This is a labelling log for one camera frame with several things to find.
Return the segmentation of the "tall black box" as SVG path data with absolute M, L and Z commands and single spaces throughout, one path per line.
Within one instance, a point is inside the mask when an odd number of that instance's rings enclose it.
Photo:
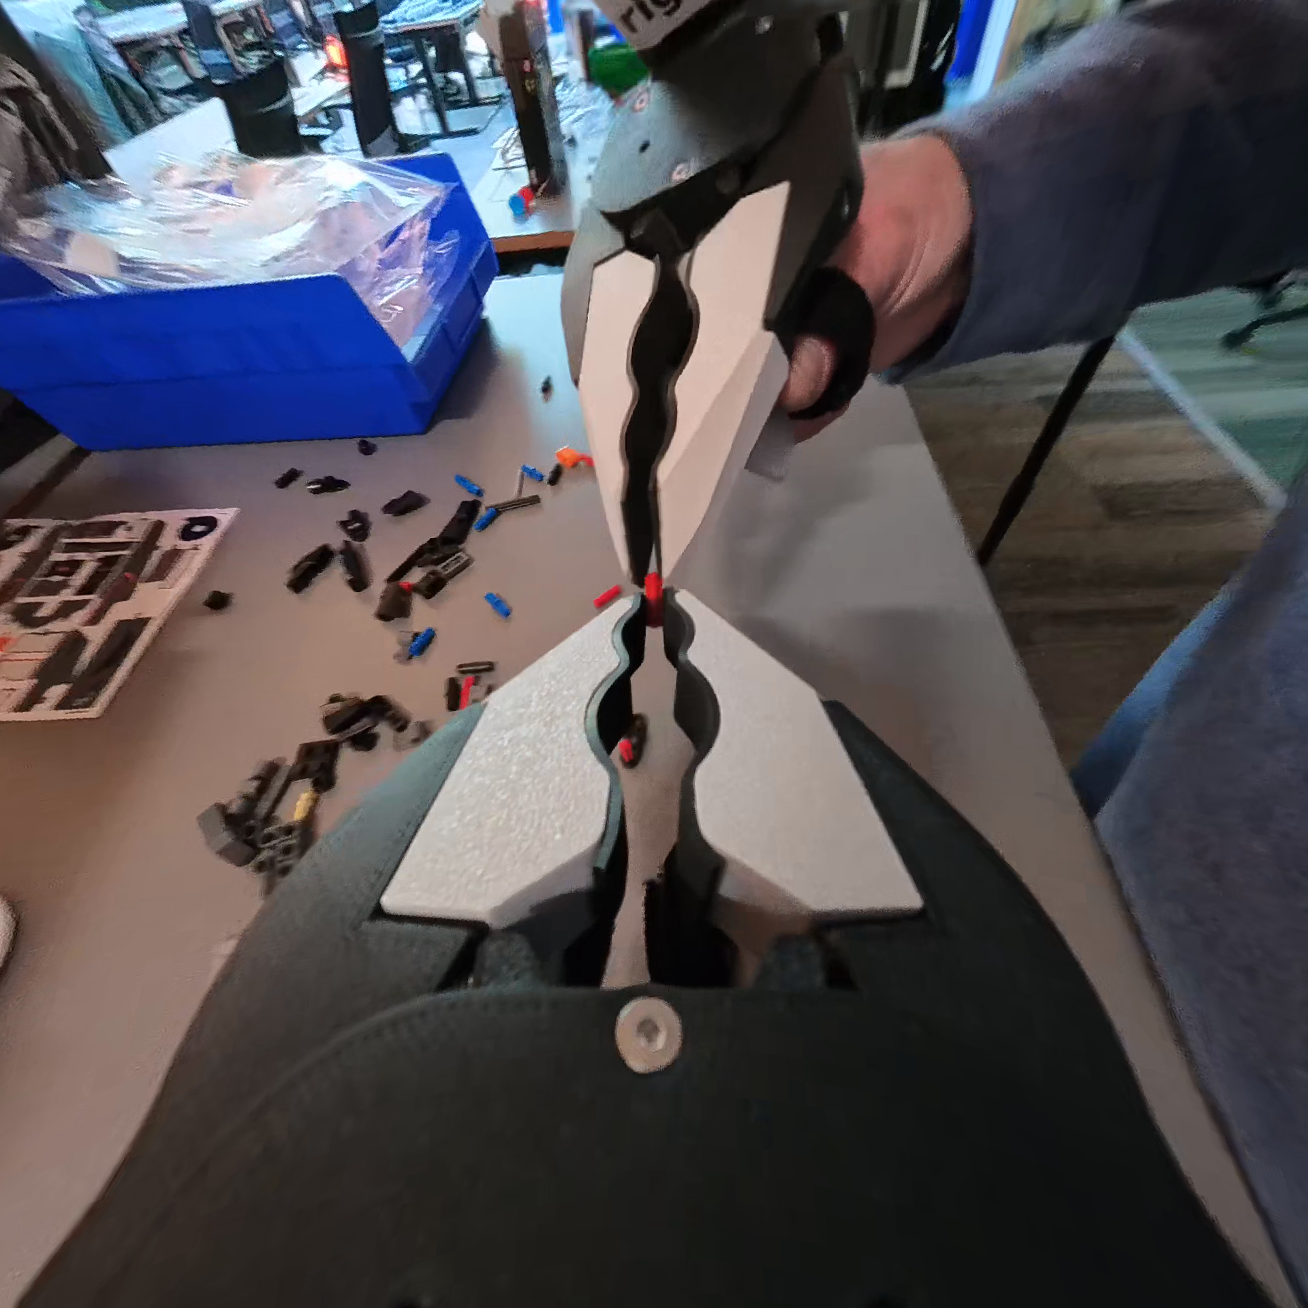
M 499 66 L 509 89 L 521 165 L 537 196 L 566 189 L 566 153 L 548 49 L 545 10 L 512 2 L 496 17 Z

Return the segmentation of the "lego sticker sheet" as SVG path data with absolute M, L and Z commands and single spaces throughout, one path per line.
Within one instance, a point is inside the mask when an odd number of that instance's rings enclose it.
M 1 721 L 101 717 L 238 511 L 6 517 Z

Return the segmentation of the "scattered loose lego pieces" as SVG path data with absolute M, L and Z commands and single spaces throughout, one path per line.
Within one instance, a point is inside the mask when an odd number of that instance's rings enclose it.
M 218 804 L 197 826 L 222 861 L 252 852 L 261 894 L 314 846 L 322 796 L 341 805 L 601 614 L 601 592 L 632 590 L 573 394 L 518 376 L 457 391 L 429 435 L 257 481 L 219 550 L 197 628 L 216 724 L 186 732 L 185 762 L 257 763 L 222 802 L 241 836 Z

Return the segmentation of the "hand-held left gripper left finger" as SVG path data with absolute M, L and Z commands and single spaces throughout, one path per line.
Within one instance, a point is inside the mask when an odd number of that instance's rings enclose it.
M 478 707 L 381 894 L 387 917 L 513 933 L 560 981 L 601 983 L 627 891 L 612 755 L 644 637 L 644 600 L 621 595 Z

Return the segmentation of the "grey background table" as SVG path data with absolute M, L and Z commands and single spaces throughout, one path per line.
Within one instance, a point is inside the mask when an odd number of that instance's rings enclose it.
M 499 259 L 559 265 L 588 200 L 591 175 L 610 131 L 610 114 L 576 129 L 576 143 L 565 148 L 566 187 L 537 201 L 523 218 L 510 212 L 510 196 L 529 176 L 521 167 L 501 168 L 496 150 L 498 139 L 513 126 L 512 106 L 504 103 L 487 109 L 479 119 L 482 129 L 478 134 L 436 139 L 420 153 L 392 158 L 389 165 L 394 170 L 417 172 L 418 165 L 431 164 L 434 156 L 447 156 Z M 107 159 L 116 176 L 138 189 L 151 182 L 162 165 L 190 165 L 233 147 L 224 108 L 210 100 L 110 148 Z

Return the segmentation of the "black cylinder stand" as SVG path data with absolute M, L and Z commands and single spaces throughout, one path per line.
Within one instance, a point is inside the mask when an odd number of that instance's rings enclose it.
M 263 3 L 213 6 L 232 73 L 216 83 L 238 153 L 252 159 L 305 154 L 283 44 Z
M 395 158 L 403 137 L 390 103 L 378 3 L 334 3 L 331 20 L 345 59 L 359 151 L 369 159 Z

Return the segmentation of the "person's right forearm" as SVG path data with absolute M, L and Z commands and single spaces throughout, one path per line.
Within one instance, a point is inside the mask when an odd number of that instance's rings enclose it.
M 1119 13 L 892 140 L 951 154 L 971 221 L 959 309 L 887 377 L 1088 343 L 1304 268 L 1306 3 Z

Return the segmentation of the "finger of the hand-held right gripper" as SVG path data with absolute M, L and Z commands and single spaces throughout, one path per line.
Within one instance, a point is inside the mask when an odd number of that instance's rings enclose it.
M 791 184 L 749 193 L 699 242 L 689 262 L 697 319 L 674 385 L 675 425 L 658 460 L 661 578 L 675 579 L 697 533 L 741 475 L 789 376 L 763 324 Z
M 579 332 L 582 425 L 618 569 L 669 578 L 660 464 L 675 425 L 675 259 L 598 262 Z

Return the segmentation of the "crumpled clear plastic bags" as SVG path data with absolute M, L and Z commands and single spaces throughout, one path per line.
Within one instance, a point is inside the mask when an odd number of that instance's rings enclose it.
M 406 349 L 487 246 L 467 200 L 457 179 L 378 159 L 218 151 L 140 187 L 46 189 L 3 221 L 3 254 L 81 296 L 336 276 Z

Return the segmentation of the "blue storage bin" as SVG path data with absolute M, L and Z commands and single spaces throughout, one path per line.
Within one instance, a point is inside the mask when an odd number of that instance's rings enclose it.
M 448 153 L 394 159 L 447 186 L 457 238 L 403 346 L 339 274 L 60 296 L 1 259 L 1 383 L 90 452 L 423 433 L 476 337 L 496 252 Z

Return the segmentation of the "person's right hand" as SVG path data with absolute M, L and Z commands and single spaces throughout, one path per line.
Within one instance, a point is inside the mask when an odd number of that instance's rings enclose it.
M 872 347 L 854 391 L 948 333 L 968 290 L 973 207 L 948 142 L 889 139 L 861 151 L 862 195 L 833 268 L 872 309 Z

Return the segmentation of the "green round object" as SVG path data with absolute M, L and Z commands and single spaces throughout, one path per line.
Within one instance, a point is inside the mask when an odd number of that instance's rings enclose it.
M 622 97 L 649 75 L 643 58 L 626 42 L 593 44 L 585 56 L 593 86 L 608 97 Z

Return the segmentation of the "black metal leg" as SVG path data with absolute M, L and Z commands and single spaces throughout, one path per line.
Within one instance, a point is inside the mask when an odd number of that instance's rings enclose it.
M 1065 386 L 1040 427 L 1034 444 L 1026 453 L 1021 467 L 1007 483 L 999 505 L 985 530 L 979 545 L 974 548 L 974 562 L 985 569 L 993 555 L 1002 545 L 1007 533 L 1027 505 L 1040 474 L 1049 461 L 1057 442 L 1063 436 L 1076 407 L 1083 399 L 1090 383 L 1096 379 L 1107 354 L 1115 346 L 1115 335 L 1099 338 L 1088 344 L 1068 376 Z

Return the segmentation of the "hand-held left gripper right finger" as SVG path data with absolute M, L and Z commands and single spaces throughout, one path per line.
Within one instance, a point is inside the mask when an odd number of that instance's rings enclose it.
M 688 592 L 665 598 L 663 637 L 691 765 L 660 875 L 660 967 L 736 970 L 781 938 L 918 916 L 819 693 Z

